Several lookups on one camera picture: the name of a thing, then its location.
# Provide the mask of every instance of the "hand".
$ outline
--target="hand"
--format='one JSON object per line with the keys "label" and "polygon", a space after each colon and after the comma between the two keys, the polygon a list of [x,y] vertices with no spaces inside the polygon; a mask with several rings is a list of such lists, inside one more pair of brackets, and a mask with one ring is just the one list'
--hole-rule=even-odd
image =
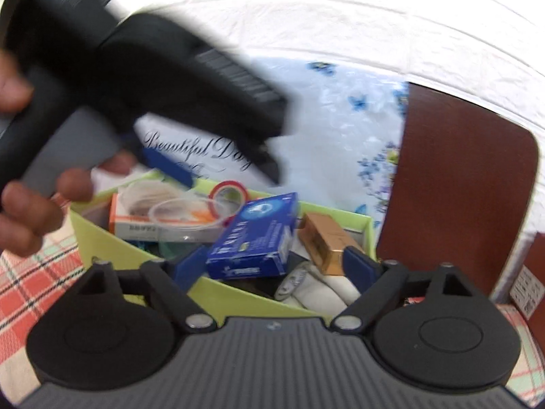
{"label": "hand", "polygon": [[[12,56],[0,50],[0,112],[15,114],[23,110],[32,97],[32,87],[18,73]],[[135,158],[122,152],[102,165],[120,175],[128,175]],[[93,197],[91,173],[83,169],[69,169],[57,180],[58,192],[68,200],[89,201]],[[0,249],[21,257],[28,257],[42,247],[42,237],[57,230],[63,223],[59,206],[12,181],[2,192],[0,214]]]}

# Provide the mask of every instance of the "blue medicine box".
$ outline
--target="blue medicine box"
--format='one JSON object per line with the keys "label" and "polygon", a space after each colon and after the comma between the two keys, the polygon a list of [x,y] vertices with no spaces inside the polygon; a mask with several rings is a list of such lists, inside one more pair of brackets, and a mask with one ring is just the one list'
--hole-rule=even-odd
{"label": "blue medicine box", "polygon": [[208,253],[210,277],[285,275],[297,212],[295,192],[246,203]]}

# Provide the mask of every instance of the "green box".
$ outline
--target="green box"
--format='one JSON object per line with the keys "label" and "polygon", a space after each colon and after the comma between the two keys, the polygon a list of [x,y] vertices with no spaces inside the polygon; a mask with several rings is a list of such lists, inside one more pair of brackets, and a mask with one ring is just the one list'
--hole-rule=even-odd
{"label": "green box", "polygon": [[[159,173],[152,173],[151,178],[161,178]],[[210,180],[197,180],[195,190],[208,194],[216,185]],[[80,214],[94,207],[110,202],[115,190],[106,191],[93,199],[91,203],[73,203],[70,208],[70,219],[78,242],[83,265],[89,268],[92,259],[108,260],[116,269],[137,269],[143,262],[157,258],[131,244],[120,240],[107,230],[93,224]],[[249,191],[251,198],[267,197],[270,194]],[[311,203],[300,202],[300,216],[305,212],[319,212],[331,215],[343,228],[362,232],[363,250],[376,259],[373,241],[372,218],[338,209],[326,208]],[[316,313],[305,309],[291,307],[264,297],[241,291],[224,285],[210,278],[201,277],[191,290],[189,296],[206,312],[211,314],[218,324],[222,324],[227,316],[251,317],[304,317],[315,316]],[[330,321],[332,315],[323,315]]]}

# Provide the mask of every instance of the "round suction pad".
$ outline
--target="round suction pad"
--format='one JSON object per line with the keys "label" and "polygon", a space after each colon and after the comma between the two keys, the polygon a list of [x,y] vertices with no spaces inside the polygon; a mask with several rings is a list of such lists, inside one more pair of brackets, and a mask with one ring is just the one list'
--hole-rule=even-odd
{"label": "round suction pad", "polygon": [[[132,303],[77,298],[57,302],[28,336],[28,358],[40,381],[83,391],[115,389],[167,361],[175,338],[163,316]],[[86,298],[93,300],[84,303]]]}
{"label": "round suction pad", "polygon": [[373,344],[381,358],[416,385],[468,391],[505,383],[520,341],[490,303],[452,297],[386,314]]}

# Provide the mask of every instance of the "white bandage roll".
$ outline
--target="white bandage roll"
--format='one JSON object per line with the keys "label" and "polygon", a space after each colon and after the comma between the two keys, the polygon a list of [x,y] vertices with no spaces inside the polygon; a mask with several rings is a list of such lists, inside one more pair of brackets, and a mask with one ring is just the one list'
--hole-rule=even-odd
{"label": "white bandage roll", "polygon": [[286,299],[284,299],[284,301],[282,302],[282,304],[287,304],[288,306],[292,306],[292,307],[300,307],[301,309],[304,309],[305,307],[301,304],[301,302],[299,302],[298,299],[296,299],[295,297],[293,296],[289,296],[287,297]]}
{"label": "white bandage roll", "polygon": [[322,315],[334,316],[346,309],[346,304],[335,291],[313,275],[305,276],[293,291],[293,296],[307,309]]}
{"label": "white bandage roll", "polygon": [[325,275],[322,279],[347,305],[351,305],[360,297],[360,292],[345,276]]}

